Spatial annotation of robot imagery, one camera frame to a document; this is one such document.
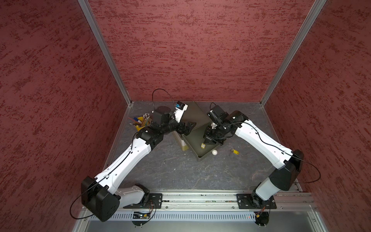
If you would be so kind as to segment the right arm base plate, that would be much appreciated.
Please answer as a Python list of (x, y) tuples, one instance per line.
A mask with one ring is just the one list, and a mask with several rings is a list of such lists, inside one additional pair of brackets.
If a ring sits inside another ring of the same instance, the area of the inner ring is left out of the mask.
[(273, 196), (268, 200), (262, 200), (255, 194), (236, 194), (237, 204), (239, 209), (277, 209), (277, 205)]

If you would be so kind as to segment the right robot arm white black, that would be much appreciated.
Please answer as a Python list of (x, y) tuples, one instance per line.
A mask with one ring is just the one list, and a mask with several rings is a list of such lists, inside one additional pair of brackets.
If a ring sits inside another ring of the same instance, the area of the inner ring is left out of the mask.
[(245, 114), (225, 112), (216, 105), (207, 113), (212, 120), (204, 132), (203, 145), (220, 144), (236, 135), (252, 145), (271, 162), (275, 170), (251, 193), (250, 202), (262, 208), (279, 191), (288, 191), (300, 174), (304, 154), (279, 144), (260, 130)]

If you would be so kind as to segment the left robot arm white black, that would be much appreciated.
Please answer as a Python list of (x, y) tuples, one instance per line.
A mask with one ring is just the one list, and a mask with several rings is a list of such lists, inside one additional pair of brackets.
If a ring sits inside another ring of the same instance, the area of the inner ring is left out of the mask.
[(101, 222), (110, 219), (120, 207), (142, 202), (146, 190), (137, 185), (119, 191), (118, 188), (136, 164), (148, 155), (173, 131), (189, 135), (195, 122), (182, 122), (187, 104), (177, 102), (174, 110), (166, 106), (155, 109), (148, 126), (137, 131), (129, 147), (106, 169), (94, 178), (86, 177), (81, 183), (81, 203)]

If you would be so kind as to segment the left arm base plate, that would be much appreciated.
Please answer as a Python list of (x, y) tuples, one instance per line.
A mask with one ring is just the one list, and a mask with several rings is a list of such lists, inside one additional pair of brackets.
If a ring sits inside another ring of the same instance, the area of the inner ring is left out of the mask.
[(146, 193), (138, 204), (125, 206), (125, 209), (161, 209), (162, 193)]

